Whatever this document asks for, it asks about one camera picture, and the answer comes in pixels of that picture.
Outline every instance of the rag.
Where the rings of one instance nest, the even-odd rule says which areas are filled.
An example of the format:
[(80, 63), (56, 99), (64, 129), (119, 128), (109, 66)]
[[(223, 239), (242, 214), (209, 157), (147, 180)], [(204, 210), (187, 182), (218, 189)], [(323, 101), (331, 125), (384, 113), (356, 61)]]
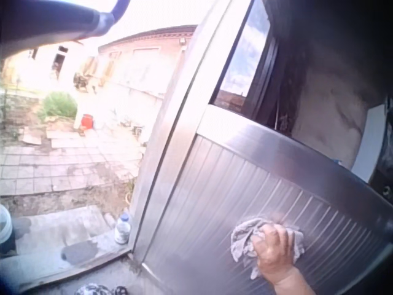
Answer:
[[(274, 224), (265, 218), (253, 218), (244, 221), (235, 227), (231, 234), (231, 254), (233, 260), (238, 262), (243, 257), (244, 267), (251, 266), (251, 280), (261, 276), (257, 265), (257, 253), (251, 243), (251, 235), (258, 235), (262, 240), (265, 239), (265, 234), (260, 231), (260, 227), (264, 224)], [(288, 233), (294, 233), (294, 263), (304, 254), (305, 249), (303, 245), (304, 235), (294, 227), (285, 226)]]

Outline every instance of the hand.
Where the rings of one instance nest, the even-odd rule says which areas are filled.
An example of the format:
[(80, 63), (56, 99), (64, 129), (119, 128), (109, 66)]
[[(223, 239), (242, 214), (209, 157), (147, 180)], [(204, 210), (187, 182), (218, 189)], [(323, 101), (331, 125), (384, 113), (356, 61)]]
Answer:
[(265, 239), (253, 235), (251, 242), (258, 255), (261, 274), (276, 286), (297, 271), (293, 265), (294, 233), (288, 234), (279, 224), (265, 224), (261, 231), (265, 233)]

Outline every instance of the green bush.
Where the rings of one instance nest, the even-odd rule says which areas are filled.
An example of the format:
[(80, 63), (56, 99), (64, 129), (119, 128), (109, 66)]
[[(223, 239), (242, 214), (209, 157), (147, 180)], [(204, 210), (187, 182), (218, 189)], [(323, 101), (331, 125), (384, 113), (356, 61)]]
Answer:
[(77, 108), (77, 103), (70, 94), (66, 92), (51, 92), (45, 97), (38, 116), (42, 120), (48, 116), (75, 118)]

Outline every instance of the glass window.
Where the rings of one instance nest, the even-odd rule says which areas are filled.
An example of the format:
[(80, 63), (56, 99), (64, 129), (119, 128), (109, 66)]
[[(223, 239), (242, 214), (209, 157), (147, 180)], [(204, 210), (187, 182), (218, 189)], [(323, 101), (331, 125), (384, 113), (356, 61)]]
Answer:
[(214, 105), (241, 113), (270, 29), (262, 0), (255, 0)]

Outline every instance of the red container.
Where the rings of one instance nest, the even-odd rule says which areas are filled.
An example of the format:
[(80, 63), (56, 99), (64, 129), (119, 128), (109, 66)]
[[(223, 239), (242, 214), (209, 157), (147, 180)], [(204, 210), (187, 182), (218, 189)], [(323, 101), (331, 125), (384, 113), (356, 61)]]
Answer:
[(86, 129), (92, 129), (93, 128), (93, 116), (84, 114), (84, 117), (82, 118), (82, 121), (80, 124), (85, 127)]

